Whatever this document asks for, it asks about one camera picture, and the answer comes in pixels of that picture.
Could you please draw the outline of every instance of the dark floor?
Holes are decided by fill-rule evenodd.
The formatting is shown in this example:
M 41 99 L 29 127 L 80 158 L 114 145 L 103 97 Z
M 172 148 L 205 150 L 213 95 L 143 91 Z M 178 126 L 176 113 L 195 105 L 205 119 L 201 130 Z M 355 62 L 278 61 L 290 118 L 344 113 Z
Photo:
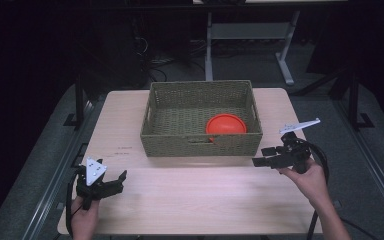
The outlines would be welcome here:
M 251 45 L 228 58 L 214 58 L 214 78 L 217 80 L 251 80 L 253 87 L 278 87 L 294 92 L 313 83 L 323 75 L 306 73 L 311 57 L 311 44 L 291 47 L 287 62 L 296 83 L 287 86 L 275 62 L 274 53 L 281 43 Z M 204 59 L 192 59 L 194 64 L 167 64 L 157 69 L 163 71 L 168 81 L 204 80 Z M 156 80 L 165 77 L 155 71 Z M 291 97 L 300 121 L 321 119 L 321 124 L 304 130 L 307 140 L 319 145 L 327 154 L 331 169 L 329 190 L 338 203 L 341 217 L 366 231 L 384 239 L 384 186 L 379 181 L 379 171 L 374 171 L 368 158 L 373 157 L 384 173 L 384 114 L 376 98 L 360 86 L 359 112 L 367 113 L 374 128 L 354 131 L 343 106 L 347 97 L 332 101 L 328 91 L 332 83 L 325 84 L 310 94 Z M 63 126 L 68 114 L 75 112 L 74 87 L 67 89 L 30 153 L 23 170 L 14 183 L 0 209 L 0 239 L 53 239 L 58 237 L 56 225 L 62 214 L 66 183 L 73 170 L 64 161 L 79 161 L 75 155 L 85 147 L 92 135 L 105 95 L 88 105 L 86 119 L 78 131 Z M 367 144 L 370 152 L 362 147 Z M 346 225 L 353 239 L 369 239 L 356 228 Z M 136 239 L 137 236 L 96 236 L 95 239 Z M 270 239 L 304 239 L 299 236 L 269 236 Z M 69 239 L 59 236 L 58 239 Z M 196 239 L 191 236 L 144 236 L 144 239 Z M 207 236 L 205 239 L 260 239 L 259 236 Z

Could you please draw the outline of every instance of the hand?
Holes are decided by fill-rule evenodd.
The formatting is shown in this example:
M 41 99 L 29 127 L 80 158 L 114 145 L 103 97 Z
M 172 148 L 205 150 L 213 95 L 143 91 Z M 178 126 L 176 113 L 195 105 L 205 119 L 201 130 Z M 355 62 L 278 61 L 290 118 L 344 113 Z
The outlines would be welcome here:
M 307 172 L 304 174 L 299 174 L 295 170 L 289 168 L 281 168 L 277 170 L 290 178 L 304 196 L 308 198 L 311 205 L 317 208 L 326 204 L 326 201 L 330 202 L 325 175 L 323 173 L 323 168 L 313 159 L 309 158 L 305 163 Z
M 77 196 L 71 204 L 71 214 L 74 214 L 71 218 L 74 240 L 92 239 L 98 224 L 99 201 L 92 201 L 89 210 L 83 210 L 82 203 L 83 198 Z

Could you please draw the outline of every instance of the black cable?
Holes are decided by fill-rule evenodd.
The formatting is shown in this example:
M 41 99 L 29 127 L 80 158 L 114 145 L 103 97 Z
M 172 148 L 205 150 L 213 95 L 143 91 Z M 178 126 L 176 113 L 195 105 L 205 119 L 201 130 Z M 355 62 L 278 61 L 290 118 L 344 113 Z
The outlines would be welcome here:
M 366 230 L 362 229 L 361 227 L 357 226 L 356 224 L 350 222 L 349 220 L 346 220 L 346 219 L 343 219 L 343 218 L 340 218 L 342 220 L 342 222 L 360 230 L 362 233 L 366 234 L 367 236 L 369 236 L 371 239 L 373 240 L 379 240 L 379 238 L 373 236 L 372 234 L 370 234 L 369 232 L 367 232 Z
M 155 78 L 154 74 L 152 74 L 151 72 L 148 72 L 148 75 L 149 75 L 149 78 L 151 78 L 152 82 L 157 82 L 157 79 Z
M 156 68 L 150 68 L 149 70 L 154 70 L 154 71 L 160 72 L 161 74 L 164 75 L 164 82 L 167 82 L 167 74 L 165 72 L 161 71 L 160 69 L 156 69 Z M 154 75 L 152 75 L 152 77 L 153 77 L 152 79 L 155 82 L 158 82 Z
M 76 214 L 76 213 L 80 210 L 80 208 L 82 208 L 82 207 L 83 207 L 83 204 L 81 204 L 81 205 L 77 208 L 77 210 L 74 211 L 73 214 L 71 214 L 71 217 L 73 217 L 74 214 Z
M 317 157 L 319 157 L 319 160 L 322 164 L 322 168 L 323 168 L 323 172 L 324 172 L 325 180 L 326 180 L 326 185 L 327 185 L 329 182 L 329 177 L 330 177 L 329 166 L 327 165 L 327 156 L 321 148 L 319 148 L 318 146 L 316 146 L 314 144 L 311 144 L 311 143 L 309 143 L 309 144 L 310 144 L 310 149 L 313 150 L 313 152 L 317 155 Z
M 194 62 L 194 61 L 192 61 L 192 60 L 190 60 L 189 62 L 192 63 L 192 64 L 194 64 L 194 65 L 196 65 L 196 66 L 198 66 L 198 67 L 205 73 L 205 69 L 204 69 L 204 67 L 202 67 L 201 65 L 199 65 L 198 63 L 196 63 L 196 62 Z
M 57 235 L 53 238 L 53 240 L 57 240 L 59 237 L 61 237 L 61 233 L 57 233 Z
M 319 215 L 317 214 L 316 211 L 314 211 L 313 217 L 311 218 L 310 227 L 308 228 L 308 232 L 307 232 L 307 240 L 313 239 L 314 228 L 316 227 L 318 218 L 319 218 Z
M 73 214 L 71 214 L 71 202 L 72 202 L 71 195 L 73 194 L 74 180 L 76 179 L 79 173 L 80 173 L 80 168 L 76 169 L 73 176 L 71 176 L 70 182 L 67 184 L 67 196 L 65 199 L 65 225 L 67 227 L 68 234 L 70 234 L 71 237 L 73 237 L 73 230 L 71 228 L 71 218 L 73 217 Z
M 213 58 L 233 58 L 239 55 L 239 47 L 237 44 L 219 45 L 212 50 L 211 57 Z
M 191 49 L 190 51 L 190 55 L 191 57 L 202 57 L 206 54 L 207 52 L 207 42 L 206 40 L 203 40 L 204 41 L 204 44 L 199 47 L 199 48 L 196 48 L 196 49 Z M 216 44 L 218 44 L 220 40 L 219 39 L 214 39 L 211 41 L 211 46 L 216 46 Z

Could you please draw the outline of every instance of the table leg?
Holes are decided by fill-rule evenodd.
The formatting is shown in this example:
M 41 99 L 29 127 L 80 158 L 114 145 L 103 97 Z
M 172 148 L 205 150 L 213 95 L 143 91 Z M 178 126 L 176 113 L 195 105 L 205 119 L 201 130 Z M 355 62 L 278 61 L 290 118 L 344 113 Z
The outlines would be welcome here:
M 282 71 L 283 78 L 287 85 L 294 85 L 294 80 L 289 71 L 288 65 L 286 64 L 286 54 L 288 53 L 289 46 L 291 45 L 292 37 L 294 36 L 295 27 L 299 17 L 299 11 L 294 12 L 291 22 L 288 27 L 288 31 L 285 37 L 285 46 L 283 47 L 282 52 L 276 53 L 276 60 L 279 64 L 280 70 Z
M 205 81 L 213 81 L 213 63 L 211 62 L 211 12 L 207 22 L 207 55 L 205 56 Z

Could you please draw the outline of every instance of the cable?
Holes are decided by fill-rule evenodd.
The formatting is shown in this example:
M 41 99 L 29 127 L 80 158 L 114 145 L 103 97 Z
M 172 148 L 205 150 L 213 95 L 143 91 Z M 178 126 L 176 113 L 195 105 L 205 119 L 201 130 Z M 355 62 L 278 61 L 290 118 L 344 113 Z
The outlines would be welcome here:
M 78 208 L 77 208 L 77 210 L 76 211 L 74 211 L 74 213 L 73 214 L 71 214 L 71 217 L 73 217 L 74 216 L 74 214 L 76 214 L 79 210 L 80 210 L 80 208 L 82 208 L 83 207 L 83 204 L 81 204 Z
M 159 69 L 156 69 L 156 68 L 150 68 L 149 70 L 154 70 L 154 71 L 157 71 L 157 72 L 160 72 L 161 74 L 164 75 L 164 82 L 167 82 L 167 74 Z M 151 72 L 149 72 L 149 77 L 154 81 L 154 82 L 158 82 L 156 77 L 154 76 L 154 74 L 152 74 Z
M 148 41 L 146 41 L 146 39 L 143 37 L 137 37 L 136 40 L 142 40 L 145 42 L 145 48 L 144 48 L 144 50 L 142 50 L 142 54 L 144 54 L 146 52 L 146 50 L 148 50 L 148 47 L 149 47 Z
M 360 230 L 362 233 L 366 234 L 366 235 L 369 236 L 371 239 L 373 239 L 373 240 L 379 240 L 379 238 L 373 236 L 372 234 L 370 234 L 370 233 L 367 232 L 366 230 L 362 229 L 361 227 L 357 226 L 356 224 L 354 224 L 354 223 L 352 223 L 352 222 L 350 222 L 350 221 L 348 221 L 348 220 L 346 220 L 346 219 L 344 219 L 344 218 L 340 218 L 340 219 L 342 220 L 342 222 L 344 222 L 344 223 L 346 223 L 346 224 L 348 224 L 348 225 L 350 225 L 350 226 L 352 226 L 352 227 L 354 227 L 354 228 Z
M 316 211 L 314 211 L 313 217 L 311 218 L 310 227 L 309 227 L 308 233 L 307 233 L 307 240 L 313 239 L 314 228 L 316 227 L 316 223 L 317 223 L 318 218 L 319 218 L 319 215 L 317 214 Z
M 190 55 L 192 57 L 194 57 L 194 55 L 196 56 L 196 55 L 199 55 L 200 53 L 204 53 L 207 48 L 207 42 L 205 40 L 198 40 L 197 43 L 199 44 L 198 47 L 192 48 L 190 50 Z
M 212 50 L 212 57 L 214 58 L 232 58 L 239 55 L 239 46 L 237 44 L 220 44 Z
M 205 69 L 204 69 L 204 67 L 202 67 L 201 65 L 199 65 L 198 63 L 196 63 L 196 62 L 194 62 L 194 61 L 192 61 L 192 60 L 190 60 L 189 62 L 192 63 L 192 64 L 194 64 L 194 65 L 196 65 L 196 66 L 198 66 L 198 67 L 205 73 Z
M 166 59 L 158 59 L 158 60 L 156 60 L 156 59 L 154 59 L 154 60 L 151 60 L 151 63 L 152 64 L 160 64 L 160 65 L 165 65 L 165 64 L 167 64 L 167 63 L 172 63 L 172 62 L 174 62 L 174 58 L 166 58 Z
M 73 176 L 71 176 L 70 182 L 67 185 L 67 196 L 66 196 L 66 199 L 65 199 L 65 225 L 67 226 L 67 231 L 68 231 L 68 233 L 70 234 L 71 237 L 73 237 L 73 230 L 71 228 L 71 219 L 72 219 L 72 217 L 74 215 L 74 214 L 71 214 L 71 201 L 72 201 L 71 195 L 73 194 L 74 180 L 76 179 L 76 177 L 77 177 L 77 175 L 79 173 L 80 173 L 80 168 L 77 168 L 76 171 L 74 171 Z
M 57 235 L 53 238 L 53 240 L 57 240 L 59 237 L 61 237 L 61 233 L 57 233 Z

